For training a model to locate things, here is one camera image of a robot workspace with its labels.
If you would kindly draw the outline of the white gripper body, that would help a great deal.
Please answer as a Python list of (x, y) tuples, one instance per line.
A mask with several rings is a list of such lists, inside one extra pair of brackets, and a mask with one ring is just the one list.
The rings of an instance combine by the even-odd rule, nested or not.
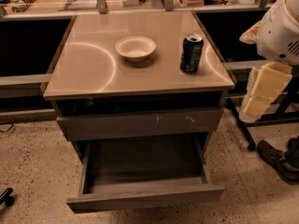
[(266, 60), (299, 64), (299, 0), (277, 0), (239, 40)]

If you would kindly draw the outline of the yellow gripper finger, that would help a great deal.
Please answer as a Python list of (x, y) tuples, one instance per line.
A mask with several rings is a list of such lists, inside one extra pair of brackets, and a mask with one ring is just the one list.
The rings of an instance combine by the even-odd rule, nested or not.
[(260, 119), (269, 108), (270, 103), (260, 97), (253, 97), (246, 94), (239, 112), (239, 118), (246, 123), (253, 123)]
[(281, 62), (267, 62), (254, 81), (250, 97), (265, 103), (273, 103), (292, 80), (292, 68)]

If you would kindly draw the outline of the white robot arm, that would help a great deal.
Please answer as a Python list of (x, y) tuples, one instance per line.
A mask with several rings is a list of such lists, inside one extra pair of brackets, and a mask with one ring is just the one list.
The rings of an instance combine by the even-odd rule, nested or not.
[(299, 0), (277, 0), (239, 40), (256, 44), (257, 53), (267, 60), (251, 69), (240, 107), (239, 118), (253, 123), (280, 96), (299, 65)]

